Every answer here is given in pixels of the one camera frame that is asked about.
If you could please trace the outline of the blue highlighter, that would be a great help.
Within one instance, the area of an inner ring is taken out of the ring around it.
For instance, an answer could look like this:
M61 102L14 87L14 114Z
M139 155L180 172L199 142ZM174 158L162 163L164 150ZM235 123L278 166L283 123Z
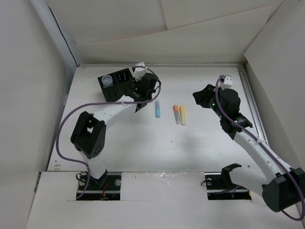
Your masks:
M158 99L155 100L155 115L156 118L161 117L160 101Z

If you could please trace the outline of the orange highlighter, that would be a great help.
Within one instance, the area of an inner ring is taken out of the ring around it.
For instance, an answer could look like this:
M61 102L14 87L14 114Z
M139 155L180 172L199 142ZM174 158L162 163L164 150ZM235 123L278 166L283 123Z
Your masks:
M174 117L177 125L181 124L180 112L177 105L173 106Z

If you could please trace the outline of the clear jar of paper clips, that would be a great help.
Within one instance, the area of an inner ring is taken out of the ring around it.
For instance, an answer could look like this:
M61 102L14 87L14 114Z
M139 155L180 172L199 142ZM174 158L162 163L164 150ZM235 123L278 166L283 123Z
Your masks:
M110 75L104 75L101 78L101 83L103 85L103 88L107 88L107 87L110 87L110 86L114 85L113 78Z

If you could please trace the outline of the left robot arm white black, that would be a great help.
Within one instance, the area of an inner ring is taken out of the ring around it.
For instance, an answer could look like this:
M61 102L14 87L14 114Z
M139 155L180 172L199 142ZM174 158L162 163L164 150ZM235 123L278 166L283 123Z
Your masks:
M102 76L99 82L103 86L106 107L95 113L82 112L71 135L71 143L82 153L89 167L86 180L95 189L106 185L107 169L101 152L107 129L144 108L153 101L153 93L158 94L161 87L161 81L155 74L145 73L137 80L129 69Z

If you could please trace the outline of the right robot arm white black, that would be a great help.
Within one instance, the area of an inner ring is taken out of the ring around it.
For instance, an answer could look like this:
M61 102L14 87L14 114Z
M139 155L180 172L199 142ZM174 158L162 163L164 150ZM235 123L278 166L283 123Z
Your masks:
M274 212L285 212L297 203L305 205L304 170L284 162L255 134L252 123L240 113L237 91L209 84L194 92L193 97L197 105L216 113L222 130L247 152L263 173L259 175L241 163L223 167L220 196L243 187L261 196Z

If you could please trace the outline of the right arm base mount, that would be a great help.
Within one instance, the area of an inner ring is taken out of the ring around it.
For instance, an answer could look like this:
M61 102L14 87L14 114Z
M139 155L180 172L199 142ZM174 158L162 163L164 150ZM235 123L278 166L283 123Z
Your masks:
M204 181L208 200L252 200L248 189L233 184L221 172L205 172Z

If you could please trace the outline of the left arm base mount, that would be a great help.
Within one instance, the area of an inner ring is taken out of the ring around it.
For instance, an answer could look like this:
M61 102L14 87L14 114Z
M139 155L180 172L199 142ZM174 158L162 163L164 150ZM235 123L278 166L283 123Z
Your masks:
M84 201L117 201L121 197L122 173L108 173L103 186L97 185L92 180L85 190L87 174L77 173L78 189L76 192L76 200Z

